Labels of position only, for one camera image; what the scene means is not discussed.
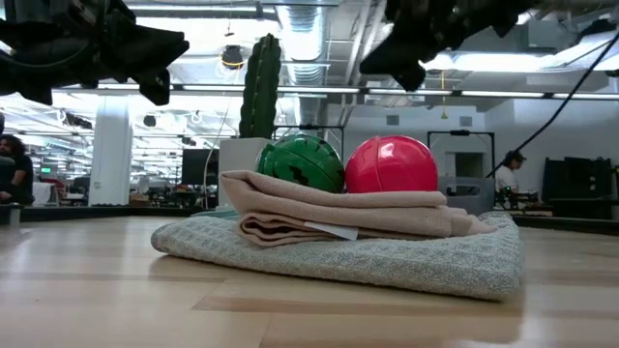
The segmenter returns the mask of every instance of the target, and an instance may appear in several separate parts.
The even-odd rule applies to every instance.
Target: dark hair
[[[526,161],[526,158],[520,152],[510,151],[507,155],[505,155],[505,159],[503,159],[502,164],[504,166],[510,166],[512,164],[512,160],[522,163]]]
[[[4,114],[0,112],[0,134],[4,132]]]
[[[13,156],[23,156],[26,154],[26,147],[21,142],[21,139],[14,135],[0,135],[0,141],[7,140],[9,146],[11,146],[11,151],[13,152],[11,155]]]

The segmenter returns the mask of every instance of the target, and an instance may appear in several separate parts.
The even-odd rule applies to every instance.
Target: black cable
[[[105,13],[107,12],[107,8],[109,7],[109,0],[99,0],[97,8],[97,19],[95,20],[95,30],[97,35],[99,36],[104,29],[104,21],[105,21]],[[89,40],[87,44],[84,45],[78,52],[72,54],[71,56],[61,59],[60,61],[48,63],[48,64],[26,64],[17,62],[13,57],[9,54],[0,50],[0,60],[5,61],[6,63],[18,66],[20,68],[26,70],[50,70],[50,69],[60,69],[65,68],[68,65],[72,65],[74,63],[82,62],[87,55],[90,54],[90,50],[95,46],[95,42],[93,40]]]
[[[612,49],[612,47],[615,46],[615,44],[617,44],[617,41],[619,41],[619,32],[617,32],[615,37],[610,42],[608,42],[606,48],[602,51],[602,53],[600,53],[600,56],[598,57],[598,59],[596,59],[596,61],[593,62],[591,67],[589,67],[589,69],[587,69],[587,71],[580,78],[578,83],[574,86],[574,89],[572,90],[572,92],[570,92],[568,97],[565,98],[565,100],[561,103],[559,108],[557,108],[557,110],[554,112],[552,117],[550,117],[550,119],[548,121],[546,121],[546,123],[541,128],[539,128],[536,132],[534,132],[533,135],[531,135],[528,139],[524,140],[524,142],[522,144],[520,144],[520,146],[518,146],[515,150],[511,151],[510,153],[515,154],[515,153],[519,152],[520,150],[522,150],[531,141],[533,141],[533,139],[535,139],[536,137],[538,137],[538,135],[540,135],[543,131],[545,131],[545,129],[547,129],[548,126],[550,126],[550,124],[552,124],[552,122],[554,122],[554,120],[557,118],[557,116],[559,116],[559,114],[561,114],[561,111],[563,111],[563,109],[568,104],[568,102],[570,102],[572,100],[572,98],[574,97],[574,94],[576,94],[576,92],[578,92],[578,89],[580,88],[580,86],[582,86],[582,84],[587,79],[587,77],[589,77],[589,75],[598,66],[598,64],[600,64],[600,62],[602,62],[602,60],[604,59],[606,54]],[[492,174],[494,174],[501,167],[501,165],[503,165],[503,162],[501,162],[494,169],[492,169],[492,171],[489,174],[487,174],[486,177],[487,178],[491,177]]]

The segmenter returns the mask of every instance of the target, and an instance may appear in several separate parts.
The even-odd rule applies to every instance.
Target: white column
[[[127,97],[100,96],[88,204],[129,204],[133,128]]]

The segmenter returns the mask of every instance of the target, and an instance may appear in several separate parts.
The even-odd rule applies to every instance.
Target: potted cactus
[[[270,139],[277,114],[281,68],[280,41],[273,35],[260,39],[253,47],[245,75],[239,132],[241,138]]]
[[[220,144],[220,171],[254,170],[255,160],[273,135],[281,68],[280,41],[269,34],[253,47],[245,75],[240,139]],[[220,190],[220,206],[229,204]]]

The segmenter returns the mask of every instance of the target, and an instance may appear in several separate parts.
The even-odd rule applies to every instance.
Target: table surface
[[[2,348],[617,347],[619,239],[521,230],[504,304],[164,256],[162,217],[0,230]]]

